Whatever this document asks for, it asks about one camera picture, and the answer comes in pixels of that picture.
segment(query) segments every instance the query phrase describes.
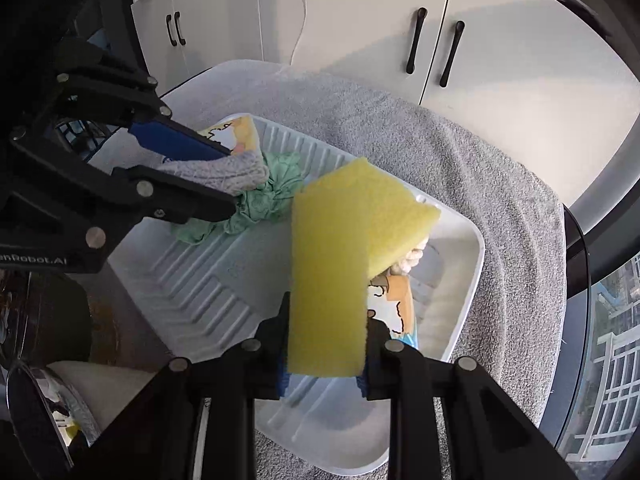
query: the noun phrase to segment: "screw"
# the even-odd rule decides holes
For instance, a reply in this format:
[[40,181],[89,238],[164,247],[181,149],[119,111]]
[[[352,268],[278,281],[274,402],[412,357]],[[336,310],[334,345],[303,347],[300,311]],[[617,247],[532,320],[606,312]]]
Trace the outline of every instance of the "screw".
[[24,126],[16,126],[14,128],[14,130],[12,131],[12,139],[13,140],[20,140],[21,138],[24,137],[24,134],[27,133],[27,128],[25,128]]
[[458,359],[458,366],[467,372],[472,372],[478,366],[478,363],[472,357],[461,357]]
[[177,357],[169,361],[169,370],[172,372],[183,372],[189,368],[189,362],[184,357]]
[[148,180],[140,180],[136,184],[136,191],[140,196],[148,198],[154,193],[154,185]]
[[257,352],[262,345],[257,339],[245,339],[240,346],[245,352]]
[[385,348],[390,352],[398,353],[404,350],[404,343],[398,339],[390,339],[385,343]]
[[107,241],[107,235],[99,227],[89,227],[84,235],[84,240],[92,249],[100,249]]

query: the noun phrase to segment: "gray towel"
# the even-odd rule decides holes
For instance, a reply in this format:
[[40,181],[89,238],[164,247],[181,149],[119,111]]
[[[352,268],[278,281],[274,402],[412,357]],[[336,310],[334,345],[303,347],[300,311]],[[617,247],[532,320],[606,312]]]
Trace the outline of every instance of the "gray towel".
[[[199,130],[248,112],[324,140],[471,218],[484,269],[454,350],[475,357],[536,424],[558,358],[566,280],[562,204],[540,179],[443,117],[356,83],[289,66],[230,61],[164,98]],[[333,476],[256,435],[259,479]],[[386,466],[366,475],[386,478]]]

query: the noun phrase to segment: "yellow sponge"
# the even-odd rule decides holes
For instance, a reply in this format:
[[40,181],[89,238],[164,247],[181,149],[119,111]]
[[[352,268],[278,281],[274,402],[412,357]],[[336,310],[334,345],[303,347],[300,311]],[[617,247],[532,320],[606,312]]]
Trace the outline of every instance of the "yellow sponge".
[[357,159],[297,193],[287,369],[352,377],[364,368],[367,283],[440,217],[394,177]]
[[293,199],[287,370],[353,377],[367,338],[366,210],[353,187]]
[[440,218],[440,210],[416,202],[399,180],[357,158],[306,186],[303,193],[326,193],[347,186],[357,190],[358,200],[367,209],[367,253],[369,279],[415,248],[430,233]]

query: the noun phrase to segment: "tray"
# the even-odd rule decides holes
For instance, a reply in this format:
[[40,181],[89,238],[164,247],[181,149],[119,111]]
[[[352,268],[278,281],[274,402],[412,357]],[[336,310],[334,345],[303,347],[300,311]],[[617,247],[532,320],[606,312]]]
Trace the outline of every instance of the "tray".
[[[353,160],[343,152],[254,117],[264,152],[300,152],[306,181]],[[442,212],[411,272],[420,351],[448,360],[476,291],[484,241],[473,222],[415,187]],[[117,277],[162,341],[193,362],[212,359],[275,316],[289,290],[289,222],[261,222],[240,235],[214,231],[199,246],[175,240],[167,222],[146,218],[110,256]],[[280,401],[255,404],[258,430],[333,474],[354,476],[388,459],[388,400],[362,398],[353,378],[291,377]]]

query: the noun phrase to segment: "white cabinet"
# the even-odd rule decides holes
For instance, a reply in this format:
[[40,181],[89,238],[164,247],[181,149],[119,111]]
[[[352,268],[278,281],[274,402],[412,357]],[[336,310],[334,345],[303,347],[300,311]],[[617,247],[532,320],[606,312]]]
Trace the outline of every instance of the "white cabinet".
[[158,80],[158,95],[189,78],[174,23],[172,0],[138,0],[133,21],[149,73]]
[[262,60],[258,0],[138,0],[131,10],[158,94],[224,61]]
[[[465,28],[446,87],[456,23]],[[555,0],[449,0],[423,106],[468,128],[571,205],[640,112],[640,84]]]
[[[446,0],[306,0],[292,64],[344,76],[418,104],[429,73]],[[415,71],[406,67],[418,10],[422,26]]]

